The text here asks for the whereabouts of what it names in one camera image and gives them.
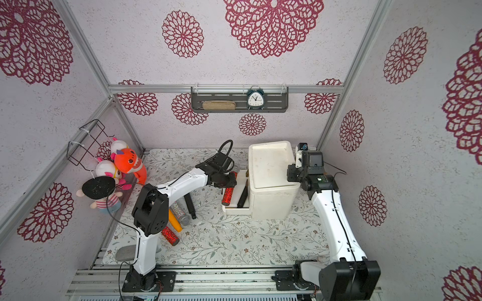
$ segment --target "red glitter tube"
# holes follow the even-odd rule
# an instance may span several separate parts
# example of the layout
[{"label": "red glitter tube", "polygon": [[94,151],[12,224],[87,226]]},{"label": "red glitter tube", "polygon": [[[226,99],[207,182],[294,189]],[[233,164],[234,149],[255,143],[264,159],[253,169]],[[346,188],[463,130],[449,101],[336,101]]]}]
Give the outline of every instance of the red glitter tube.
[{"label": "red glitter tube", "polygon": [[[233,171],[233,173],[234,173],[234,177],[237,178],[238,173],[235,171]],[[224,190],[223,201],[221,202],[221,204],[223,204],[224,206],[229,206],[231,204],[231,197],[233,196],[233,190],[234,190],[234,187],[226,188]]]},{"label": "red glitter tube", "polygon": [[179,242],[179,238],[177,238],[176,234],[174,234],[174,232],[172,232],[172,230],[169,229],[169,227],[165,227],[161,231],[161,233],[162,233],[162,236],[164,236],[167,239],[167,241],[171,243],[171,245],[175,246]]}]

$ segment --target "clock face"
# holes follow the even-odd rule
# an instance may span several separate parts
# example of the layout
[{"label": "clock face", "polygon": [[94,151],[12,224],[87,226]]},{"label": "clock face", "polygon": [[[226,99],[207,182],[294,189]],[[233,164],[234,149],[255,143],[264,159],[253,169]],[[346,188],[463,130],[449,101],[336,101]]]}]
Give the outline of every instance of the clock face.
[{"label": "clock face", "polygon": [[248,97],[249,106],[262,106],[265,104],[265,99],[260,92],[253,92]]}]

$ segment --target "black round fan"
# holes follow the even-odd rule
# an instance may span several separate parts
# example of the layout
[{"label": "black round fan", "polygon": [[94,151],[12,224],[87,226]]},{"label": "black round fan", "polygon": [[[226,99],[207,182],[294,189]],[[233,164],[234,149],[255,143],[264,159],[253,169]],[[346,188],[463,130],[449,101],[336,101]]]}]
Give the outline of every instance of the black round fan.
[{"label": "black round fan", "polygon": [[116,181],[112,177],[100,176],[90,179],[82,185],[82,192],[91,199],[98,200],[108,197],[114,192]]}]

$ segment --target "yellow foam tube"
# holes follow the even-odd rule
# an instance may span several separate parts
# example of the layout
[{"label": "yellow foam tube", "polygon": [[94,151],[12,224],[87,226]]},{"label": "yellow foam tube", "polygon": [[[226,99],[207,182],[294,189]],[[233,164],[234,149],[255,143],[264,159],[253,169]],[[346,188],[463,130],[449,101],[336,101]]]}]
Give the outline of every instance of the yellow foam tube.
[{"label": "yellow foam tube", "polygon": [[177,221],[177,219],[176,219],[176,217],[174,216],[174,214],[172,213],[171,209],[169,209],[169,221],[171,222],[171,225],[173,225],[174,229],[175,229],[177,232],[181,232],[181,231],[182,231],[181,224]]}]

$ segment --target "gray shelf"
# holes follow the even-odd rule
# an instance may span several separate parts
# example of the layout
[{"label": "gray shelf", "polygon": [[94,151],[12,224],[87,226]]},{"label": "gray shelf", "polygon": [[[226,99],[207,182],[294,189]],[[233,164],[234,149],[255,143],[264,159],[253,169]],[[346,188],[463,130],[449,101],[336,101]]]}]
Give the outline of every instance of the gray shelf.
[{"label": "gray shelf", "polygon": [[[263,109],[248,109],[248,95],[239,93],[197,93],[191,87],[191,107],[196,113],[284,113],[288,109],[288,87],[286,93],[265,93]],[[208,100],[230,100],[236,103],[235,110],[204,110],[202,102]]]}]

